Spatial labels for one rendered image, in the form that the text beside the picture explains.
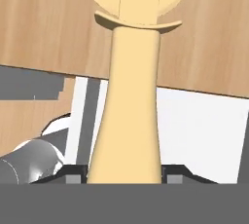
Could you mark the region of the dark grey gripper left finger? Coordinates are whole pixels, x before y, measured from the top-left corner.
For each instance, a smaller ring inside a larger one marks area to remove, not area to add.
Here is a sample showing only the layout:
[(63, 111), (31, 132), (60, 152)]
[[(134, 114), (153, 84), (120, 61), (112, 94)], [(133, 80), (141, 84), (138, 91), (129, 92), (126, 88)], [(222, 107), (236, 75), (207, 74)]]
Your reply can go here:
[(87, 165), (65, 165), (55, 175), (40, 178), (34, 184), (86, 184), (87, 174)]

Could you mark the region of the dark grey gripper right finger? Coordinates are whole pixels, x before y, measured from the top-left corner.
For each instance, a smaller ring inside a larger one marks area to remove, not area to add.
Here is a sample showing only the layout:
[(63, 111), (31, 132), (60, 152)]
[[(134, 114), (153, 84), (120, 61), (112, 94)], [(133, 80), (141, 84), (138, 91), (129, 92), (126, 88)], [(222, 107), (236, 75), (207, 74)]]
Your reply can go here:
[(165, 184), (215, 184), (215, 181), (193, 174), (184, 165), (162, 165), (161, 182)]

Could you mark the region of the tan wooden pizza cutter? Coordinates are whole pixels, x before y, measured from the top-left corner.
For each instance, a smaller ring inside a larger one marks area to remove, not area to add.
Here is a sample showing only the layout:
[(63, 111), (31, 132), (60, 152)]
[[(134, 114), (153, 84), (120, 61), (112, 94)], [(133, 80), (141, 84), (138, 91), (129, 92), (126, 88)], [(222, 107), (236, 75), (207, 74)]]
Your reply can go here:
[(157, 119), (159, 24), (181, 0), (94, 0), (95, 21), (112, 30), (105, 106), (89, 165), (89, 184), (161, 183)]

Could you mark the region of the white drawer front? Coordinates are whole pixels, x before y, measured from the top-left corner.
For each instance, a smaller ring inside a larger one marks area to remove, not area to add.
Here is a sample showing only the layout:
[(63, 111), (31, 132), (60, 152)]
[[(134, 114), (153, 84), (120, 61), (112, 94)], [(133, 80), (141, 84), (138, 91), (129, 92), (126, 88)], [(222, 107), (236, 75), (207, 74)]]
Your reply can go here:
[[(65, 160), (76, 165), (88, 79), (75, 80)], [(108, 82), (100, 80), (89, 161)], [(249, 99), (157, 89), (160, 160), (218, 183), (249, 183)]]

